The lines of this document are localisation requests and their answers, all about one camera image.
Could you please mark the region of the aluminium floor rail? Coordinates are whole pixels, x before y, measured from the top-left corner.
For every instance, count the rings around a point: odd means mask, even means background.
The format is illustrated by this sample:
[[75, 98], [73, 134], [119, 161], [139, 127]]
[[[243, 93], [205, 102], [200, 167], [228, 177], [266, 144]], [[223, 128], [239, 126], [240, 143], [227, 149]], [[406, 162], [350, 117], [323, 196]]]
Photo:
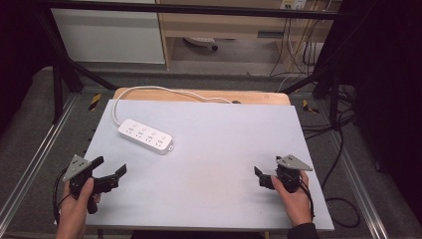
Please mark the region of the aluminium floor rail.
[[2, 238], [5, 234], [22, 200], [33, 183], [34, 178], [38, 174], [45, 158], [48, 156], [56, 138], [66, 123], [78, 96], [78, 94], [70, 94], [63, 107], [63, 114], [50, 126], [49, 131], [43, 138], [43, 141], [31, 158], [31, 161], [21, 175], [18, 183], [0, 210], [0, 238]]
[[330, 133], [342, 168], [373, 239], [388, 239], [388, 233], [345, 147], [340, 131]]

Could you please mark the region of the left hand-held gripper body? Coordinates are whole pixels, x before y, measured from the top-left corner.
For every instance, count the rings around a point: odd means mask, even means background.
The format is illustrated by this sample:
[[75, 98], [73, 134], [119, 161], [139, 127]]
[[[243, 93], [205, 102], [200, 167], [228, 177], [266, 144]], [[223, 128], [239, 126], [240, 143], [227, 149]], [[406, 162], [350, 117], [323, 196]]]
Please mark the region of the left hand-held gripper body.
[[103, 176], [100, 178], [94, 177], [94, 170], [90, 169], [92, 161], [75, 155], [69, 164], [63, 181], [69, 182], [70, 194], [78, 198], [86, 181], [89, 178], [94, 180], [94, 189], [92, 195], [108, 193], [114, 188], [118, 187], [119, 178], [115, 174]]

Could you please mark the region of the chair base with caster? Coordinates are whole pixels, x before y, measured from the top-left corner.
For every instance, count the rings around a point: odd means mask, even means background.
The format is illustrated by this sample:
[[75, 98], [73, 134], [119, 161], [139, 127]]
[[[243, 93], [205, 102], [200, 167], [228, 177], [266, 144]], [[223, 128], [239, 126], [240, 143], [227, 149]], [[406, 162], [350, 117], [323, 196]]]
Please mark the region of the chair base with caster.
[[185, 38], [185, 41], [196, 46], [210, 48], [212, 51], [218, 50], [213, 38]]

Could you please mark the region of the wooden desk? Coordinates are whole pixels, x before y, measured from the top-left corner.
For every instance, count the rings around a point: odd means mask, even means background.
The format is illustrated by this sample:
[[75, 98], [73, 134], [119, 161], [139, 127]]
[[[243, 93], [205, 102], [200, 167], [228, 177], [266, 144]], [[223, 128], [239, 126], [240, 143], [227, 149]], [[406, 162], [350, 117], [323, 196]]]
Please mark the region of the wooden desk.
[[[158, 4], [201, 5], [281, 9], [281, 0], [155, 0]], [[307, 0], [307, 11], [336, 12], [341, 0]], [[305, 43], [323, 43], [331, 20], [277, 19], [268, 17], [171, 14], [158, 15], [165, 65], [170, 66], [177, 38], [269, 40], [282, 52], [284, 69], [293, 71], [299, 64]]]

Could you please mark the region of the white cabinet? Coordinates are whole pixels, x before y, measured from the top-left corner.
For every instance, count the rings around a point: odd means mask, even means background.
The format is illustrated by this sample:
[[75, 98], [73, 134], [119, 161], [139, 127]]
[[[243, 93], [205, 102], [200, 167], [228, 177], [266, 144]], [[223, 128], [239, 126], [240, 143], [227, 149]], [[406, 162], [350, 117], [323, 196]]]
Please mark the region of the white cabinet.
[[153, 13], [52, 10], [69, 56], [78, 62], [163, 64]]

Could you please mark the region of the person's left hand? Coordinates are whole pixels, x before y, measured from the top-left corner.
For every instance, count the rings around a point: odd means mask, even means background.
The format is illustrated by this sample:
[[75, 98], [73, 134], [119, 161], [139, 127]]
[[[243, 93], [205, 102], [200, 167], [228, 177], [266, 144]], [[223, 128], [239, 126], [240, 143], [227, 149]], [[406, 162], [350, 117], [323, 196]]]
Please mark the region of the person's left hand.
[[[94, 189], [94, 180], [89, 178], [77, 199], [72, 196], [70, 182], [65, 183], [60, 210], [60, 222], [56, 239], [83, 239], [86, 231], [87, 205]], [[93, 197], [99, 203], [101, 197]]]

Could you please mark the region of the wooden table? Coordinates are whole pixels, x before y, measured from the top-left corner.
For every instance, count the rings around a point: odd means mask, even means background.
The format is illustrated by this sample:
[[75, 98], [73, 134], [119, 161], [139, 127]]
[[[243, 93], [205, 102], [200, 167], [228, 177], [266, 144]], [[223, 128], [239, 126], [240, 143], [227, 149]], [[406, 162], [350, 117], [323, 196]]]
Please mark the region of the wooden table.
[[233, 103], [248, 105], [291, 104], [286, 94], [263, 93], [254, 91], [212, 91], [212, 90], [169, 90], [158, 87], [141, 87], [138, 89], [119, 88], [115, 91], [114, 100], [168, 101], [168, 102], [203, 102]]

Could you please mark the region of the black metal stand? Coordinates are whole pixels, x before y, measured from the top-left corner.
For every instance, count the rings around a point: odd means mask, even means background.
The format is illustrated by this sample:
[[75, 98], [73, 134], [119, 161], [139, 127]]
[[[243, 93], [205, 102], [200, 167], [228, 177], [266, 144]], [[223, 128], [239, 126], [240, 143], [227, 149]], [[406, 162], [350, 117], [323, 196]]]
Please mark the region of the black metal stand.
[[71, 59], [50, 10], [36, 8], [34, 10], [34, 15], [39, 26], [43, 30], [43, 36], [46, 37], [46, 43], [49, 45], [49, 49], [52, 53], [55, 100], [53, 123], [58, 122], [64, 113], [63, 84], [67, 85], [71, 93], [80, 93], [84, 88], [79, 74], [82, 74], [108, 90], [117, 89], [117, 86], [95, 75], [93, 72]]
[[339, 130], [340, 123], [337, 118], [337, 106], [339, 100], [339, 85], [340, 85], [340, 71], [344, 68], [344, 52], [336, 51], [333, 53], [325, 63], [323, 63], [317, 70], [305, 79], [295, 83], [282, 90], [283, 94], [289, 95], [294, 91], [316, 82], [316, 87], [313, 91], [313, 96], [316, 100], [320, 100], [326, 95], [329, 98], [329, 115], [328, 122], [335, 129]]

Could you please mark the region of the white power strip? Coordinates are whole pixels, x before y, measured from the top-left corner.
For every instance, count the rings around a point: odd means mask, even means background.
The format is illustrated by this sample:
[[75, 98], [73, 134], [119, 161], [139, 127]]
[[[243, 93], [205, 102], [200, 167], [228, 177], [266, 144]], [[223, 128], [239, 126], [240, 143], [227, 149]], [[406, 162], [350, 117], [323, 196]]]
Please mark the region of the white power strip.
[[174, 148], [170, 134], [133, 119], [126, 119], [117, 130], [121, 137], [161, 155]]

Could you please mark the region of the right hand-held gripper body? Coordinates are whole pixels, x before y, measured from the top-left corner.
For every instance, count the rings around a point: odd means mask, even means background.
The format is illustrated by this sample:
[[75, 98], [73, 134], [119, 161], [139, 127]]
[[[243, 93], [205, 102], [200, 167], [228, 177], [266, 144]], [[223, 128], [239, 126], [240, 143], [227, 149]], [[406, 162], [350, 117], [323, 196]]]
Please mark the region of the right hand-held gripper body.
[[292, 154], [282, 156], [280, 164], [277, 163], [277, 178], [283, 183], [289, 193], [295, 193], [301, 188], [304, 192], [309, 192], [301, 179], [301, 171], [313, 171], [314, 169], [299, 160]]

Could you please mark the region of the person's right hand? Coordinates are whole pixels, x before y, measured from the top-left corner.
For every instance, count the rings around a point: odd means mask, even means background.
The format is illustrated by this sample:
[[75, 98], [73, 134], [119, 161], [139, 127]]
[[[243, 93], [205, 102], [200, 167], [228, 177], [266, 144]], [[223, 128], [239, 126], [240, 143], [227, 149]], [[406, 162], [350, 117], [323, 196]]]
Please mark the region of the person's right hand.
[[275, 190], [284, 203], [292, 226], [312, 223], [311, 203], [307, 194], [302, 189], [298, 189], [295, 193], [290, 193], [276, 176], [272, 175], [271, 179]]

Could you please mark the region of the wall socket panel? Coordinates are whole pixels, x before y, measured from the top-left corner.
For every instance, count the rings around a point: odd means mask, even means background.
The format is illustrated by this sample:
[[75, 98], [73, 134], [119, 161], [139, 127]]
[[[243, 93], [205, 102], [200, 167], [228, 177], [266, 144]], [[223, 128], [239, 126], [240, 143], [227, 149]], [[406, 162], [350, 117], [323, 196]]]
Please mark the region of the wall socket panel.
[[281, 9], [287, 10], [303, 10], [307, 0], [281, 0]]

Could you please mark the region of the black metal frame bar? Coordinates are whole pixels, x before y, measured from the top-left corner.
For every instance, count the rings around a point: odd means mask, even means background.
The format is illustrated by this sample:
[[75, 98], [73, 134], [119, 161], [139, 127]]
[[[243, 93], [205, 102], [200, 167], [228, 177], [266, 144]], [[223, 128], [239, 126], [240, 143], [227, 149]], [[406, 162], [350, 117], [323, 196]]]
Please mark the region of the black metal frame bar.
[[99, 2], [75, 0], [37, 0], [39, 6], [54, 9], [120, 11], [143, 13], [171, 13], [196, 15], [248, 16], [268, 18], [293, 18], [315, 20], [349, 20], [353, 12], [277, 10], [247, 7], [223, 7], [177, 4], [147, 4], [124, 2]]

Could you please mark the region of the black curtain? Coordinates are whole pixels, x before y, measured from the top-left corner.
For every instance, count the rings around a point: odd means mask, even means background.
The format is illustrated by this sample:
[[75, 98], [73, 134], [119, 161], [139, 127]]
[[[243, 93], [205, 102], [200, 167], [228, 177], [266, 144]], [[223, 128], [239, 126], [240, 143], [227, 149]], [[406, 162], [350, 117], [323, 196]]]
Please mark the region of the black curtain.
[[355, 87], [355, 112], [375, 158], [422, 224], [422, 0], [342, 0], [355, 33], [340, 80]]
[[0, 134], [22, 105], [33, 76], [50, 65], [32, 0], [0, 0]]

